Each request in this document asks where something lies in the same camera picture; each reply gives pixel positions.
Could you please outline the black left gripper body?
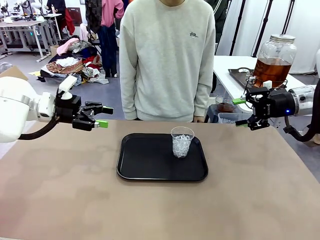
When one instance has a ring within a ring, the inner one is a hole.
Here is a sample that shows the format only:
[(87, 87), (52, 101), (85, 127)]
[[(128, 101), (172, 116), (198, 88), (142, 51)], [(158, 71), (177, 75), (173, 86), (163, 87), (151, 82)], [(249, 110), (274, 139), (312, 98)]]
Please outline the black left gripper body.
[(81, 97), (78, 95), (72, 95), (70, 99), (62, 99), (60, 96), (57, 96), (55, 100), (55, 113), (59, 117), (59, 122), (71, 124), (81, 105)]

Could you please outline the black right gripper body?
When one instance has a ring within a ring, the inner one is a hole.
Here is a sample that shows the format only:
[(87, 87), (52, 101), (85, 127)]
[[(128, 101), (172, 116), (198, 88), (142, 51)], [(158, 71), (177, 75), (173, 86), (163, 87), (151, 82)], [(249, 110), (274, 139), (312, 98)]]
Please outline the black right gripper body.
[(268, 97), (268, 113), (271, 118), (293, 116), (296, 113), (296, 103), (291, 92), (274, 90)]

